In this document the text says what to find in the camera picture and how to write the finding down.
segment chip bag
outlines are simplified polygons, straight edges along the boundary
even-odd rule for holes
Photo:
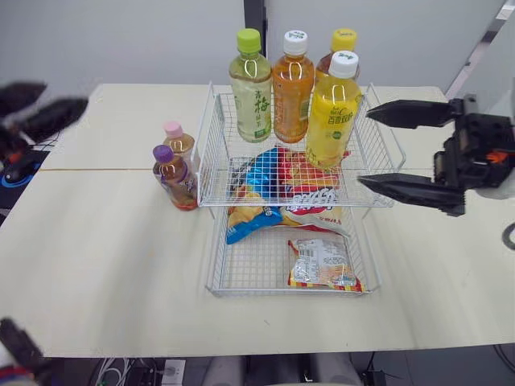
[[[227,244],[234,244],[250,233],[281,222],[279,207],[267,206],[278,194],[278,148],[267,150],[252,162],[240,166],[231,176],[231,194],[245,202],[262,201],[263,206],[234,206],[228,210]]]
[[[339,171],[318,169],[306,160],[303,151],[285,147],[278,147],[278,162],[280,194],[293,201],[281,207],[279,225],[347,236],[342,227],[343,208],[331,205],[337,202]]]
[[[288,240],[288,245],[297,256],[290,271],[288,285],[365,291],[352,269],[346,238],[342,242],[320,239]]]

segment table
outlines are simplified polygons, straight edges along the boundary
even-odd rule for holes
[[[373,209],[382,287],[356,298],[215,298],[207,208],[171,206],[150,172],[161,123],[195,133],[207,86],[102,85],[0,228],[0,314],[48,356],[193,356],[459,347],[515,341],[513,200],[467,193],[451,218]],[[382,101],[442,101],[378,88]],[[397,130],[409,172],[428,173],[443,129]],[[184,235],[194,233],[195,239]]]

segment green bottle cap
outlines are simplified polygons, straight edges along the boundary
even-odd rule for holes
[[[258,30],[244,28],[236,35],[238,51],[244,54],[253,54],[261,50],[261,35]]]

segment wire basket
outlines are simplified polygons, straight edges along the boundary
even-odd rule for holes
[[[237,115],[234,96],[232,93],[215,94],[211,89],[208,96],[208,103],[212,107],[204,111],[201,131],[207,130],[204,152],[200,161],[198,173],[198,200],[201,206],[261,206],[262,199],[254,197],[236,197],[234,194],[234,181],[241,176],[241,171],[252,165],[255,158],[275,146],[284,146],[291,150],[304,151],[305,140],[295,144],[281,142],[272,134],[263,142],[249,143],[244,141],[237,131]],[[337,175],[337,186],[330,186],[335,189],[335,197],[330,203],[333,206],[356,206],[356,207],[391,207],[393,200],[372,192],[357,181],[360,175],[377,175],[393,173],[400,169],[406,156],[402,151],[397,139],[389,128],[380,129],[379,125],[367,118],[366,112],[379,104],[377,94],[370,85],[362,98],[362,102],[356,119],[351,137],[347,146],[348,156],[344,158],[338,167],[332,169],[332,175]],[[274,106],[272,103],[272,120]],[[385,144],[383,132],[390,137],[389,145],[395,147],[396,153],[400,154],[401,161],[395,166],[390,152]],[[300,164],[298,175],[307,175],[307,162]],[[291,185],[302,185],[303,181],[291,181]],[[323,188],[324,182],[317,181],[316,186]],[[279,185],[272,187],[274,192],[267,198],[267,205],[283,206],[299,203],[294,196],[281,194]],[[317,198],[303,198],[302,203],[320,204]]]
[[[360,280],[361,291],[342,291],[322,287],[289,286],[288,277],[296,255],[288,240],[342,237],[330,232],[313,232],[297,228],[263,228],[235,244],[227,245],[227,208],[215,210],[212,237],[212,257],[207,288],[216,296],[271,295],[271,294],[338,294],[362,295],[376,290],[380,284],[369,237],[365,231],[365,217],[371,209],[345,208],[342,229],[348,234],[346,247],[353,272]]]

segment bottle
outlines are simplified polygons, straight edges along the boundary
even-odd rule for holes
[[[196,160],[198,154],[195,154],[195,158],[192,160],[193,146],[195,145],[195,139],[191,135],[183,132],[183,127],[176,121],[170,121],[165,123],[164,132],[167,135],[163,144],[169,146],[175,155],[179,155],[186,162],[187,168],[193,174],[200,164],[200,160]]]
[[[284,34],[284,56],[272,68],[274,85],[274,132],[283,142],[294,143],[307,132],[311,89],[315,81],[313,63],[305,56],[307,34]]]
[[[332,33],[331,52],[325,55],[316,65],[315,84],[317,84],[320,79],[329,75],[329,64],[331,63],[333,54],[336,51],[354,51],[356,40],[357,33],[348,28],[340,28]],[[358,75],[359,67],[356,70],[354,79],[356,79]]]
[[[238,133],[247,142],[265,141],[272,131],[270,103],[272,73],[261,55],[258,30],[245,28],[237,33],[240,55],[229,67],[237,112]]]
[[[359,59],[350,51],[337,51],[329,66],[329,75],[315,86],[306,157],[320,169],[340,164],[351,135],[352,124],[361,102],[360,87],[353,80]]]
[[[174,155],[166,145],[154,148],[155,164],[152,171],[161,186],[167,191],[171,202],[181,211],[197,207],[196,183],[183,158]]]

